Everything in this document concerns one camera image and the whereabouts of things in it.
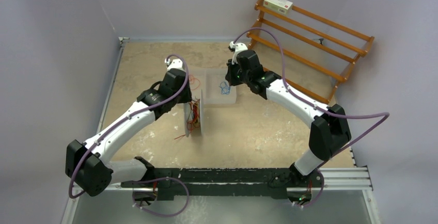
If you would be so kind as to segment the white filament spool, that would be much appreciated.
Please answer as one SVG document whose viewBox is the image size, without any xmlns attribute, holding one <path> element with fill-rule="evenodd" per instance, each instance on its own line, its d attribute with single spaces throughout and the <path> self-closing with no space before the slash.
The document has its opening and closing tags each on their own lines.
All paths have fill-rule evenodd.
<svg viewBox="0 0 438 224">
<path fill-rule="evenodd" d="M 190 102 L 183 104 L 184 113 L 184 135 L 189 137 L 194 131 L 201 131 L 202 116 L 204 115 L 204 95 L 201 90 L 199 96 L 195 96 Z"/>
</svg>

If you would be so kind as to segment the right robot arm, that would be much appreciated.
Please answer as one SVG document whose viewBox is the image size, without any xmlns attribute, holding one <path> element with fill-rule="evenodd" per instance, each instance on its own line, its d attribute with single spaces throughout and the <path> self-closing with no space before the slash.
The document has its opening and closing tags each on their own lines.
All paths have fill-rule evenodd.
<svg viewBox="0 0 438 224">
<path fill-rule="evenodd" d="M 310 174 L 322 163 L 330 160 L 350 140 L 351 132 L 344 109 L 335 104 L 322 107 L 320 102 L 298 92 L 293 96 L 293 87 L 272 71 L 264 70 L 258 55 L 253 50 L 232 49 L 233 57 L 227 61 L 226 81 L 231 86 L 245 84 L 252 93 L 265 100 L 273 101 L 296 117 L 310 129 L 308 149 L 291 165 L 290 180 L 296 186 L 303 186 L 310 180 Z"/>
</svg>

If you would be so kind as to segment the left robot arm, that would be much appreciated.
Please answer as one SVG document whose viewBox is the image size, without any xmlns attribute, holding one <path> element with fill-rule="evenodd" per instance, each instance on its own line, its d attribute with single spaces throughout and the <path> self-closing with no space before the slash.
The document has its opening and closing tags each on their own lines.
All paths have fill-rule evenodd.
<svg viewBox="0 0 438 224">
<path fill-rule="evenodd" d="M 140 187 L 153 183 L 154 173 L 142 158 L 111 163 L 115 153 L 134 135 L 157 121 L 177 104 L 191 101 L 189 74 L 184 69 L 168 69 L 161 81 L 144 90 L 130 108 L 103 131 L 84 142 L 67 145 L 65 173 L 70 178 L 71 199 L 84 193 L 96 196 L 108 185 L 135 181 Z"/>
</svg>

